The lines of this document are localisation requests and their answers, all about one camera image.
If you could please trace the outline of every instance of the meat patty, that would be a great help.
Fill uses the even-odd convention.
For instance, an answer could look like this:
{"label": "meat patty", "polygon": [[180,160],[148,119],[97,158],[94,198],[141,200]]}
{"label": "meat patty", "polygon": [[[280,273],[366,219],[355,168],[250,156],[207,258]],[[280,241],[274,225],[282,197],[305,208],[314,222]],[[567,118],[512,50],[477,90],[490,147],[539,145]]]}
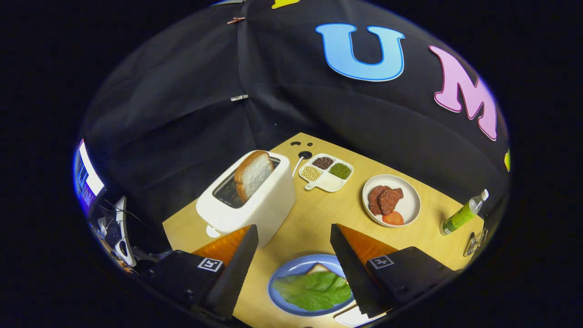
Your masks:
{"label": "meat patty", "polygon": [[381,209],[381,213],[383,215],[389,215],[392,211],[395,210],[395,206],[397,206],[397,202],[403,198],[403,190],[401,188],[398,189],[391,189],[385,190],[378,196],[378,205]]}
{"label": "meat patty", "polygon": [[368,193],[368,209],[373,215],[382,214],[381,209],[378,206],[378,196],[380,196],[383,191],[389,189],[391,188],[387,186],[376,186]]}

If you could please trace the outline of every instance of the letter m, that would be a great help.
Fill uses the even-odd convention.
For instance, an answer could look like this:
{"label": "letter m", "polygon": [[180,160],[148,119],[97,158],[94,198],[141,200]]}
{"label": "letter m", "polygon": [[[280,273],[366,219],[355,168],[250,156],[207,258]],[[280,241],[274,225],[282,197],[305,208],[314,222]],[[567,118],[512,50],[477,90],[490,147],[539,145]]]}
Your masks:
{"label": "letter m", "polygon": [[458,101],[459,88],[468,118],[473,120],[483,107],[482,116],[478,118],[477,124],[482,132],[496,141],[496,105],[486,84],[478,77],[474,85],[454,56],[435,46],[429,46],[429,50],[439,57],[443,70],[443,88],[435,93],[436,102],[450,111],[461,112],[462,104]]}

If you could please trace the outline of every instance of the tomato slice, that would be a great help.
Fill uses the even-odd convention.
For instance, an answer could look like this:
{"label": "tomato slice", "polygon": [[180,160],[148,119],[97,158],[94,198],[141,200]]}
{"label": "tomato slice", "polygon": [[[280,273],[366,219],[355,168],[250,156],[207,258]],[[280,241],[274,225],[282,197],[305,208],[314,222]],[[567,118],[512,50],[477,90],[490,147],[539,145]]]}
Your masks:
{"label": "tomato slice", "polygon": [[389,215],[383,215],[382,221],[391,225],[403,225],[403,215],[399,212],[392,211]]}

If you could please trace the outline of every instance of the toaster slot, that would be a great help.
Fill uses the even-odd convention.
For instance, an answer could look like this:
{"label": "toaster slot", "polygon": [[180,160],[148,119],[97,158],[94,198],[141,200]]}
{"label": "toaster slot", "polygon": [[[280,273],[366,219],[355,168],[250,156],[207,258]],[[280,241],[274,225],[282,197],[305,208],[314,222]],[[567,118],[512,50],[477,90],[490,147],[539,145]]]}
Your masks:
{"label": "toaster slot", "polygon": [[[271,156],[269,159],[273,162],[273,170],[275,171],[280,160]],[[237,183],[235,182],[234,177],[235,171],[232,171],[231,174],[213,191],[213,196],[232,208],[240,208],[245,203],[241,201],[241,198],[237,194]]]}

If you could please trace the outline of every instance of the toast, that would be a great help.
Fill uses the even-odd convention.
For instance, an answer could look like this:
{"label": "toast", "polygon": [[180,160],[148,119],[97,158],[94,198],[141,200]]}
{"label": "toast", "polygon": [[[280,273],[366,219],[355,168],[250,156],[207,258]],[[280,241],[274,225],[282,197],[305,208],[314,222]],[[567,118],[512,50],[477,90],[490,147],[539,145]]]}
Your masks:
{"label": "toast", "polygon": [[314,265],[312,269],[310,269],[310,271],[308,271],[306,274],[312,274],[314,272],[331,272],[331,271],[328,270],[328,268],[326,268],[322,264],[316,263],[316,265]]}
{"label": "toast", "polygon": [[234,176],[241,201],[246,202],[259,189],[273,168],[273,162],[266,151],[255,151],[243,160]]}

